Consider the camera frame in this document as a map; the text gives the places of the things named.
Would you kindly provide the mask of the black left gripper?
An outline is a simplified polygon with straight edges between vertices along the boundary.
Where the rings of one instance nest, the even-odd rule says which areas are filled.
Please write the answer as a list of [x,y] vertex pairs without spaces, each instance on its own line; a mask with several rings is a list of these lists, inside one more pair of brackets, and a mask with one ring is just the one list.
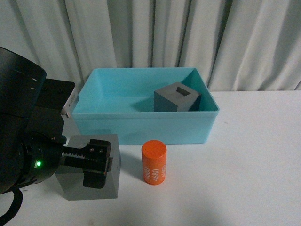
[[41,133],[26,133],[22,138],[23,160],[20,184],[37,184],[51,177],[59,166],[62,156],[64,166],[81,168],[83,186],[104,188],[107,173],[112,166],[111,143],[91,139],[83,148],[64,147],[66,137],[47,137]]

